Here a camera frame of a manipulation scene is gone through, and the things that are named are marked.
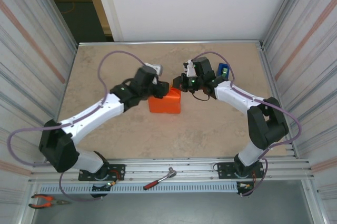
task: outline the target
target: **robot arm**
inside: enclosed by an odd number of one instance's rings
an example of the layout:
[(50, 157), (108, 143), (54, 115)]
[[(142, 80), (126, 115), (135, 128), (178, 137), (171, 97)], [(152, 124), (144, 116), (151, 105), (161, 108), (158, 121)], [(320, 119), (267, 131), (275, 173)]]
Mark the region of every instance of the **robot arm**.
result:
[[(138, 105), (141, 100), (146, 100), (150, 96), (161, 99), (167, 95), (169, 84), (158, 80), (161, 73), (161, 66), (146, 64), (138, 69), (134, 78), (127, 79), (122, 84), (113, 87), (104, 103), (102, 99), (79, 114), (59, 123), (54, 120), (48, 121), (45, 126), (70, 125), (57, 130), (43, 131), (39, 145), (40, 152), (57, 172), (76, 168), (87, 170), (98, 179), (105, 177), (108, 165), (105, 158), (98, 152), (80, 150), (75, 146), (98, 126)], [(95, 113), (73, 123), (98, 106), (100, 108)]]
[[(185, 73), (173, 80), (173, 87), (192, 93), (202, 90), (206, 95), (230, 104), (247, 116), (251, 140), (245, 149), (234, 157), (236, 173), (245, 177), (257, 164), (264, 150), (288, 134), (283, 113), (257, 100), (280, 107), (279, 102), (273, 97), (264, 99), (254, 96), (235, 85), (231, 86), (231, 82), (223, 76), (216, 77), (209, 60), (205, 57), (189, 60), (184, 63), (184, 67)], [(235, 92), (233, 88), (250, 99)]]

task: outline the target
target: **wrench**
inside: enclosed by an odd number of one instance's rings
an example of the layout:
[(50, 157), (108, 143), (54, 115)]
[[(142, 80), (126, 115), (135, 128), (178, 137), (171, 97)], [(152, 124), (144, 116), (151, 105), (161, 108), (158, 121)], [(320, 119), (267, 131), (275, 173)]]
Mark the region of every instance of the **wrench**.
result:
[(169, 167), (168, 170), (169, 170), (169, 172), (168, 172), (168, 174), (166, 176), (164, 176), (164, 177), (162, 177), (162, 178), (160, 178), (160, 179), (158, 179), (156, 181), (153, 181), (153, 182), (147, 184), (146, 186), (143, 187), (144, 190), (148, 190), (148, 189), (156, 186), (157, 184), (159, 184), (161, 181), (165, 180), (166, 178), (172, 178), (175, 175), (177, 175), (177, 172), (172, 167)]

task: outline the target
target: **blue object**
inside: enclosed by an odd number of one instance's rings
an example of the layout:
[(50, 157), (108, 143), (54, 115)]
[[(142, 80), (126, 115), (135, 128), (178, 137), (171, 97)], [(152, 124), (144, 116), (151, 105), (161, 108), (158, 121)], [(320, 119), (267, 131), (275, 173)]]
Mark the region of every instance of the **blue object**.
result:
[(227, 73), (226, 73), (225, 78), (228, 79), (229, 73), (230, 73), (230, 68), (228, 67), (228, 65), (226, 63), (219, 63), (219, 66), (218, 66), (217, 71), (216, 71), (216, 76), (222, 75), (224, 69), (227, 69)]

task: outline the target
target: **orange box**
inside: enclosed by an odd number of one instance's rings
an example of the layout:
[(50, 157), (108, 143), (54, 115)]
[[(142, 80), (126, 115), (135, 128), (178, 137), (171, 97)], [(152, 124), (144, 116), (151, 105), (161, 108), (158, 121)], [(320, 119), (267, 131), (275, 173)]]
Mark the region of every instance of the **orange box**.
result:
[(179, 114), (181, 111), (181, 91), (170, 88), (168, 94), (162, 99), (149, 97), (148, 107), (152, 113), (174, 113)]

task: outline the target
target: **orange-handled pliers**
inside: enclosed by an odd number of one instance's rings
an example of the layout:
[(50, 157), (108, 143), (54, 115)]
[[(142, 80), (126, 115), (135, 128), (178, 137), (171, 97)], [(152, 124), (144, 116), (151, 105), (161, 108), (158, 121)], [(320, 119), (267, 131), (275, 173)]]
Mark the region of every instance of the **orange-handled pliers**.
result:
[(69, 204), (70, 203), (69, 201), (57, 200), (57, 199), (54, 199), (53, 196), (47, 196), (47, 195), (44, 195), (44, 194), (36, 194), (36, 195), (31, 196), (31, 198), (32, 199), (43, 198), (43, 199), (47, 200), (47, 203), (44, 203), (44, 204), (39, 204), (39, 205), (29, 204), (28, 205), (29, 207), (34, 208), (34, 209), (42, 209), (42, 208), (46, 208), (46, 207), (51, 207), (54, 204)]

